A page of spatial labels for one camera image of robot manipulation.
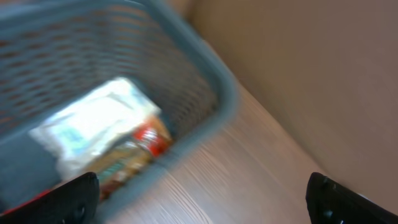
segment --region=wooden table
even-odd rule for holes
[[[109,223],[310,223],[307,181],[324,172],[239,92],[235,119]]]

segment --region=plastic basket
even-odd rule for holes
[[[169,117],[176,143],[101,204],[131,203],[234,111],[229,70],[162,1],[43,1],[0,9],[0,201],[6,208],[59,180],[28,131],[103,82],[132,78]]]

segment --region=crate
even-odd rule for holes
[[[60,178],[28,135],[114,77],[128,77],[167,115],[175,144],[98,207],[111,218],[235,109],[229,70],[163,0],[58,0],[0,7],[0,201],[20,205]]]

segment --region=black object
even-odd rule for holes
[[[398,223],[398,216],[314,172],[305,196],[312,224]]]
[[[82,176],[0,217],[1,224],[87,224],[100,197],[95,173]]]

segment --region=white plastic bag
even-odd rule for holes
[[[46,119],[31,136],[58,158],[68,180],[160,109],[127,78],[116,78]]]

